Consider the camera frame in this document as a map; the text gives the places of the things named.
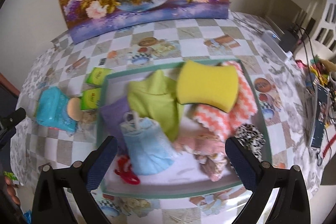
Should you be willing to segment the person's left hand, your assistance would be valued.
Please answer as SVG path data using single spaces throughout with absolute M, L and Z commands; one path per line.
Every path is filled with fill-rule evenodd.
M 19 198 L 16 196 L 16 191 L 15 191 L 14 187 L 12 186 L 12 181 L 7 176 L 5 176 L 5 183 L 7 185 L 7 192 L 10 195 L 11 199 L 14 201 L 14 203 L 16 205 L 18 205 L 20 207 L 21 202 L 20 202 Z

